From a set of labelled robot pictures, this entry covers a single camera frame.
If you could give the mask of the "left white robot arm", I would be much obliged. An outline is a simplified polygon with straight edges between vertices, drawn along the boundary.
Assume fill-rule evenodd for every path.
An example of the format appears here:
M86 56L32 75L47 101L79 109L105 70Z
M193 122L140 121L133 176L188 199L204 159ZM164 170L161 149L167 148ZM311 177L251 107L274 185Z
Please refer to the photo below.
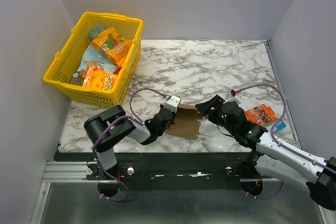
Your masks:
M114 146L125 137L149 145L174 124L175 116L175 112L161 105L153 118L141 123L127 115L122 106L116 105L86 120L83 126L100 162L98 173L104 179L112 179L118 166Z

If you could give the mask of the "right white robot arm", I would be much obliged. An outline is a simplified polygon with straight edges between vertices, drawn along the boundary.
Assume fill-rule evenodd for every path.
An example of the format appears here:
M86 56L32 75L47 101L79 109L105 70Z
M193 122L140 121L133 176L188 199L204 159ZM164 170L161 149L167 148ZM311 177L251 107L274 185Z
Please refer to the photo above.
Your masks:
M226 129L254 158L241 165L249 178L257 174L304 187L310 198L328 210L335 210L335 157L325 159L305 152L274 136L263 126L246 119L235 100L225 101L216 95L199 103L201 116Z

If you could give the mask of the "brown cardboard paper box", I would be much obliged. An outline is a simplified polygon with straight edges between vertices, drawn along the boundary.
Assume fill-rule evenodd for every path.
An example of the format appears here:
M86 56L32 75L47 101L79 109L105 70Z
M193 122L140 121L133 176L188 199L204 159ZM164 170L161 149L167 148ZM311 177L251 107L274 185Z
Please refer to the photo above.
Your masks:
M180 103L177 108L174 124L165 132L170 136L197 140L202 118L195 106Z

